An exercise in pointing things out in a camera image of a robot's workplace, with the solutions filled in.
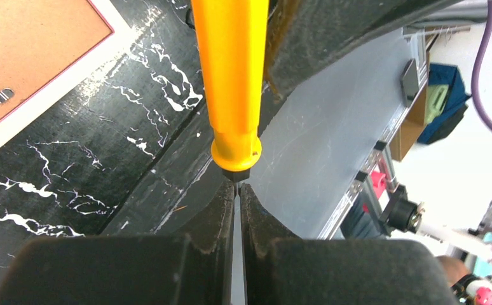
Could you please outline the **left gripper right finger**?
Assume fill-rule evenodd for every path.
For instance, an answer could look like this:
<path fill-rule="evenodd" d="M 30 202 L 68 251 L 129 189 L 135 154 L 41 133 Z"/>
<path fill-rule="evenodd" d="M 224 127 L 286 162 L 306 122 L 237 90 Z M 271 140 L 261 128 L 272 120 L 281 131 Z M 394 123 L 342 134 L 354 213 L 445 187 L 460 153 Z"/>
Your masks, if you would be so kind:
<path fill-rule="evenodd" d="M 308 240 L 239 191 L 247 304 L 456 304 L 438 260 L 412 240 Z"/>

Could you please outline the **pink photo frame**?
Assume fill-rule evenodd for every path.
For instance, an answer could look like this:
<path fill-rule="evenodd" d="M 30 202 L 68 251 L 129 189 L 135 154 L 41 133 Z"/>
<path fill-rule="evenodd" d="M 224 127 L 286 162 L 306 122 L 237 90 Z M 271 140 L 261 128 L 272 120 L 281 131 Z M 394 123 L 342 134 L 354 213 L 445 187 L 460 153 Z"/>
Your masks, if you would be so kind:
<path fill-rule="evenodd" d="M 0 147 L 132 39 L 110 1 L 0 1 Z"/>

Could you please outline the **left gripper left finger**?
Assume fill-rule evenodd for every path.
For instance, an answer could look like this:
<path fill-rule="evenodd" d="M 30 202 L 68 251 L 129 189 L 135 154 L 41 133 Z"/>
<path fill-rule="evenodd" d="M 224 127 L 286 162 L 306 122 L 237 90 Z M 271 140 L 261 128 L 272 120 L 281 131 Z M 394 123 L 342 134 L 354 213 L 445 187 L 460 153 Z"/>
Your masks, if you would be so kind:
<path fill-rule="evenodd" d="M 37 238 L 0 285 L 0 304 L 229 304 L 235 187 L 171 234 Z"/>

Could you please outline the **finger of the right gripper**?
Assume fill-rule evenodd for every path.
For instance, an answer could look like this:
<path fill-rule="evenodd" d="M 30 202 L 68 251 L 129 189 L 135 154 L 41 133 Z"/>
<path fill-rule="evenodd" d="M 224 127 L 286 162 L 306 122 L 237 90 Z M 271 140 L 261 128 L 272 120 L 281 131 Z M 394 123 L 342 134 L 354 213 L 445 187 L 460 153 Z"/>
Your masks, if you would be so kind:
<path fill-rule="evenodd" d="M 284 98 L 364 43 L 454 4 L 444 0 L 270 1 L 264 79 Z"/>

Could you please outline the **orange handled screwdriver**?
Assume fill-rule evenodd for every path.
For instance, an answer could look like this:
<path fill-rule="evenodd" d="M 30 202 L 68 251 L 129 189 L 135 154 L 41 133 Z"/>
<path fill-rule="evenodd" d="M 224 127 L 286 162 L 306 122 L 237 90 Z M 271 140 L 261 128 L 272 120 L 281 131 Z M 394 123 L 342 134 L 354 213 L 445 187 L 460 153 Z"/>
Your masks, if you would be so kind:
<path fill-rule="evenodd" d="M 192 1 L 208 116 L 211 155 L 224 176 L 249 178 L 261 156 L 258 136 L 268 1 Z"/>

